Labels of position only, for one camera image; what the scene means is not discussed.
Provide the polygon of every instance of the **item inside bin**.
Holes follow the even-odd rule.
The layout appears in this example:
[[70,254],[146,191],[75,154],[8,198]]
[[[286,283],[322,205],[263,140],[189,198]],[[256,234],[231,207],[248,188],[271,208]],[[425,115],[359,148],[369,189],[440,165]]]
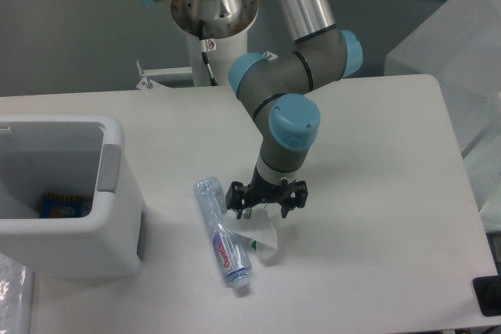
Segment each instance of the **item inside bin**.
[[92,197],[47,192],[41,200],[40,218],[80,218],[88,215],[91,208]]

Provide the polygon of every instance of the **trash bin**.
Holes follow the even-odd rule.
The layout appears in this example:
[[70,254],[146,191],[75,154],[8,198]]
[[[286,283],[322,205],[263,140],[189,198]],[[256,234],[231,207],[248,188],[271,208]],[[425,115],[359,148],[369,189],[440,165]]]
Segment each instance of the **trash bin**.
[[[90,211],[40,218],[48,192],[88,197]],[[52,277],[133,275],[144,212],[114,118],[0,117],[0,253]]]

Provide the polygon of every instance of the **bottle label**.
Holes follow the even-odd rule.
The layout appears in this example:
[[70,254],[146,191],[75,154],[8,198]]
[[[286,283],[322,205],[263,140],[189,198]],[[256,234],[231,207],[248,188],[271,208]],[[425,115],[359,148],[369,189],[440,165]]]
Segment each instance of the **bottle label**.
[[221,234],[216,234],[212,241],[216,257],[218,258],[219,265],[223,271],[229,271],[232,267],[229,261],[228,250],[225,242],[223,242]]

